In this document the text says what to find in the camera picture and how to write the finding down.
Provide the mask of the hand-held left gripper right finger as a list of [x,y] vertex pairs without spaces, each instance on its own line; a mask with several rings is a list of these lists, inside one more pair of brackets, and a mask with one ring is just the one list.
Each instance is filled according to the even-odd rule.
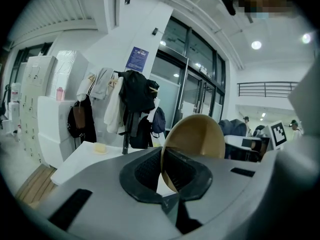
[[167,148],[163,168],[187,215],[180,231],[167,215],[165,236],[228,236],[247,234],[248,221],[267,188],[267,159],[249,162],[205,155],[184,155]]

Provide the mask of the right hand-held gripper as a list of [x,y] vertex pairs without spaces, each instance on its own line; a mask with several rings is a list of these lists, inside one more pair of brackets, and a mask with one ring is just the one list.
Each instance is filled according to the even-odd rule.
[[304,135],[289,142],[274,163],[259,205],[260,234],[320,232],[320,60],[289,95]]

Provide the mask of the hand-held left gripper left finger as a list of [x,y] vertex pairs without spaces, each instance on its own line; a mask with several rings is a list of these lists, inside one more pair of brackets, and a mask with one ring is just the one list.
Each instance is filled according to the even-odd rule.
[[158,151],[159,148],[149,148],[96,162],[56,187],[37,211],[49,220],[77,190],[85,190],[91,194],[66,229],[73,237],[85,240],[180,237],[160,204],[138,202],[120,184],[120,171],[126,164]]

